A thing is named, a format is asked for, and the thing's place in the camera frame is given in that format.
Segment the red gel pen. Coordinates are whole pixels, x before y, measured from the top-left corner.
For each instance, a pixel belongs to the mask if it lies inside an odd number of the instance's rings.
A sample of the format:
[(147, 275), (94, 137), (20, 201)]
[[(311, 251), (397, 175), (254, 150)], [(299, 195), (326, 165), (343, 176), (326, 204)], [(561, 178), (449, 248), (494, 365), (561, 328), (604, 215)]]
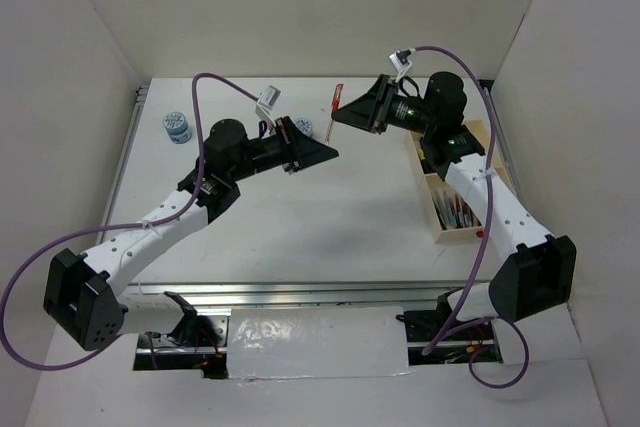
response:
[(344, 84), (343, 83), (338, 83), (335, 86), (334, 89), (334, 94), (332, 97), (332, 102), (331, 102), (331, 111), (330, 111), (330, 120), (329, 120), (329, 124), (325, 133), (325, 138), (324, 138), (324, 143), (326, 145), (330, 144), (330, 140), (331, 140), (331, 135), (332, 135), (332, 131), (333, 131), (333, 127), (334, 127), (334, 113), (338, 110), (339, 106), (340, 106), (340, 102), (341, 102), (341, 95), (343, 92), (343, 88), (344, 88)]

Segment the red clear-cap pen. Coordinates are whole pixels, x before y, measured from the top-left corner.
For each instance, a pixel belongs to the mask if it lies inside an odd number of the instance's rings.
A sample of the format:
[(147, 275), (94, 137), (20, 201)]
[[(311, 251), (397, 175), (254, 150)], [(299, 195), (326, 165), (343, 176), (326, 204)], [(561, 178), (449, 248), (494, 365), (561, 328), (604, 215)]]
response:
[(459, 227), (462, 228), (462, 227), (465, 226), (465, 224), (464, 224), (465, 219), (464, 219), (463, 209), (462, 209), (462, 206), (460, 204), (460, 199), (459, 199), (459, 196), (457, 194), (454, 194), (452, 202), (454, 203), (454, 206), (455, 206), (455, 213), (456, 213), (456, 217), (457, 217), (457, 223), (459, 224)]

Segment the violet clear-cap pen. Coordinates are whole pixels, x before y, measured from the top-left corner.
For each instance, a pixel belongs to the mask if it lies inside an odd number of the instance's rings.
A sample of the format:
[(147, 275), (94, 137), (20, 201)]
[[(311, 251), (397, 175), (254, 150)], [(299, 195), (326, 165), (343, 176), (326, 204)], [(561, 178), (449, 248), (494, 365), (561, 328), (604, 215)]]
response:
[(473, 212), (471, 211), (470, 207), (466, 202), (462, 203), (462, 211), (464, 214), (466, 227), (467, 228), (473, 227), (474, 226)]

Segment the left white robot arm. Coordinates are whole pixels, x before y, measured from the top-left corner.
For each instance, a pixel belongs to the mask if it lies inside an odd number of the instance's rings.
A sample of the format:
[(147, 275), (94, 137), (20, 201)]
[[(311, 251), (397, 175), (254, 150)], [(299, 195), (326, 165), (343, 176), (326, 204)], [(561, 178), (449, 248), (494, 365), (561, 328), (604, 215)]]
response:
[(197, 334), (197, 311), (181, 295), (130, 293), (146, 267), (187, 236), (207, 227), (239, 198), (239, 181), (273, 168), (287, 173), (338, 157), (337, 150), (303, 134), (288, 117), (273, 135), (251, 139), (235, 119), (215, 123), (204, 158), (140, 227), (51, 261), (44, 309), (85, 351), (105, 348), (120, 334), (157, 332), (172, 344)]

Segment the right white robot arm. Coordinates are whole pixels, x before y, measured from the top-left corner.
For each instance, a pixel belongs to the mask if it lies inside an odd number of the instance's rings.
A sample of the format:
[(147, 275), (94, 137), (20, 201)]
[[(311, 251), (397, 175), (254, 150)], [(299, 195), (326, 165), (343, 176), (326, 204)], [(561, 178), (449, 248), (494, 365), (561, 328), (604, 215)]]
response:
[(361, 97), (335, 110), (341, 124), (381, 134), (394, 126), (420, 136), (426, 162), (481, 221), (503, 264), (494, 278), (447, 295), (436, 316), (448, 339), (460, 338), (471, 320), (509, 322), (533, 316), (569, 300), (577, 249), (567, 236), (554, 236), (491, 171), (490, 154), (464, 125), (467, 96), (460, 77), (432, 75), (422, 96), (402, 96), (387, 75)]

